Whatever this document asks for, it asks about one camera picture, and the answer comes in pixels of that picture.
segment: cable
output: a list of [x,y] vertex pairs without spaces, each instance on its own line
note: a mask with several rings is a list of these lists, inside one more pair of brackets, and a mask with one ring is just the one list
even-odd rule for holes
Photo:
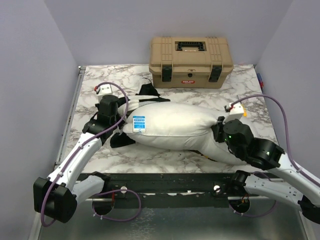
[[[252,174],[253,174],[253,175],[261,174],[261,175],[265,176],[270,182],[272,182],[271,179],[270,179],[270,177],[268,177],[268,175],[266,175],[266,174],[263,173],[263,172],[255,171],[255,172],[253,172]],[[272,207],[271,207],[268,211],[266,211],[266,212],[264,212],[264,213],[262,213],[262,214],[259,214],[259,215],[250,215],[250,214],[243,214],[243,213],[237,212],[237,211],[230,205],[230,203],[229,203],[229,207],[233,210],[233,212],[234,212],[235,214],[240,215],[240,216],[244,216],[244,217],[248,217],[248,218],[260,218],[260,217],[267,216],[268,214],[272,213],[272,212],[276,209],[276,206],[277,206],[277,205],[278,205],[278,202],[277,202],[277,201],[274,201],[274,204],[272,205]]]
[[298,167],[298,165],[296,164],[296,162],[294,161],[294,158],[292,157],[292,152],[291,152],[291,147],[290,147],[290,140],[289,140],[289,130],[288,130],[288,121],[287,121],[287,116],[285,113],[284,108],[282,107],[282,105],[280,104],[280,102],[278,100],[276,100],[274,97],[269,96],[269,95],[265,95],[265,94],[254,94],[251,96],[245,96],[233,103],[231,103],[231,106],[233,107],[235,104],[242,102],[243,100],[247,100],[247,99],[251,99],[251,98],[256,98],[256,97],[264,97],[267,99],[271,99],[273,100],[281,109],[282,115],[283,115],[283,120],[284,120],[284,130],[285,130],[285,140],[286,140],[286,148],[287,148],[287,154],[288,154],[288,158],[290,160],[290,163],[292,164],[292,166],[296,169],[296,171],[298,173],[301,173],[306,179],[308,179],[310,182],[312,182],[313,184],[315,184],[317,187],[320,188],[320,183],[317,182],[316,180],[314,180],[312,177],[310,177],[308,174],[306,174],[304,171],[302,171],[302,169],[300,167]]
[[104,85],[104,84],[110,84],[110,85],[113,85],[115,87],[117,87],[121,92],[122,94],[124,95],[124,99],[125,99],[125,103],[126,103],[126,106],[125,106],[125,110],[124,110],[124,114],[123,116],[119,119],[119,121],[117,121],[113,126],[109,127],[108,129],[102,131],[102,132],[99,132],[98,134],[94,135],[93,137],[89,138],[88,140],[84,141],[74,152],[73,154],[70,156],[70,158],[66,161],[65,165],[62,167],[61,169],[61,172],[55,177],[55,179],[53,180],[53,182],[51,183],[51,185],[49,186],[48,190],[46,191],[45,193],[45,196],[44,196],[44,199],[43,199],[43,202],[42,202],[42,206],[41,206],[41,211],[40,211],[40,220],[41,220],[41,224],[43,227],[49,227],[51,226],[56,220],[53,219],[50,223],[45,223],[45,208],[46,208],[46,203],[47,203],[47,200],[48,200],[48,197],[49,197],[49,194],[52,190],[52,188],[55,186],[56,182],[58,181],[58,179],[63,175],[63,173],[65,172],[65,170],[67,169],[68,165],[70,164],[70,162],[73,160],[73,158],[78,154],[78,152],[87,144],[89,143],[91,140],[95,139],[95,138],[98,138],[100,137],[101,135],[109,132],[110,130],[114,129],[115,127],[117,127],[123,120],[124,118],[126,117],[127,115],[127,112],[128,112],[128,108],[129,108],[129,100],[128,100],[128,96],[127,94],[125,93],[125,91],[117,84],[113,83],[113,82],[102,82],[100,84],[98,84],[95,89],[99,88],[101,85]]
[[117,192],[130,192],[130,193],[133,193],[136,196],[136,198],[138,199],[138,202],[139,202],[139,208],[138,208],[138,211],[136,212],[136,214],[134,216],[132,216],[132,217],[125,218],[125,219],[116,219],[116,218],[108,217],[108,216],[105,216],[105,215],[99,215],[99,214],[96,213],[95,206],[92,203],[92,210],[94,212],[94,214],[93,214],[94,217],[98,216],[101,219],[108,219],[108,220],[115,221],[115,222],[128,222],[128,221],[131,221],[131,220],[133,220],[133,219],[135,219],[136,217],[139,216],[139,214],[141,213],[141,210],[142,210],[142,208],[141,208],[141,199],[140,199],[139,195],[135,191],[132,191],[132,190],[129,190],[129,189],[117,189],[117,190],[98,193],[95,196],[102,196],[102,195],[107,195],[107,194],[112,194],[112,193],[117,193]]

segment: yellow tag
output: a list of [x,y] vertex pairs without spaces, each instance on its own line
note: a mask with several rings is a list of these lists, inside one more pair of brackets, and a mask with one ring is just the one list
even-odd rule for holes
[[245,106],[244,106],[243,104],[241,104],[241,105],[242,105],[242,107],[243,107],[243,111],[244,111],[243,116],[244,116],[244,117],[246,117],[246,116],[247,116],[246,108],[245,108]]

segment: gray floor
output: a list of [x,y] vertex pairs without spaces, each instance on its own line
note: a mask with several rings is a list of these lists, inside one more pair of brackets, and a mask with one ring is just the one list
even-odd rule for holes
[[[273,201],[251,200],[251,214],[262,213]],[[116,218],[129,217],[134,209],[117,209]],[[143,209],[130,222],[112,222],[93,217],[91,202],[78,206],[66,224],[56,222],[42,228],[39,240],[306,240],[300,216],[291,207],[279,204],[261,218],[241,217],[229,208]]]

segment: toolbox logo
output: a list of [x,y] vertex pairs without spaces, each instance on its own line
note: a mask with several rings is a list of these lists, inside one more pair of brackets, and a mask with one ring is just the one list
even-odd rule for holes
[[193,81],[193,80],[185,80],[185,81],[181,81],[182,84],[194,84],[196,81]]

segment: white pillow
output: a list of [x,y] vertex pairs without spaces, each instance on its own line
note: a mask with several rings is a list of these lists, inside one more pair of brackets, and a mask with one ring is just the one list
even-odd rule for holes
[[[245,165],[228,151],[225,143],[214,140],[211,126],[219,116],[227,113],[201,106],[157,102],[134,110],[126,120],[123,132],[137,143],[169,150],[196,150],[215,161]],[[145,117],[145,132],[133,131],[133,116]],[[249,125],[255,137],[259,137],[253,124],[245,117],[241,122]]]

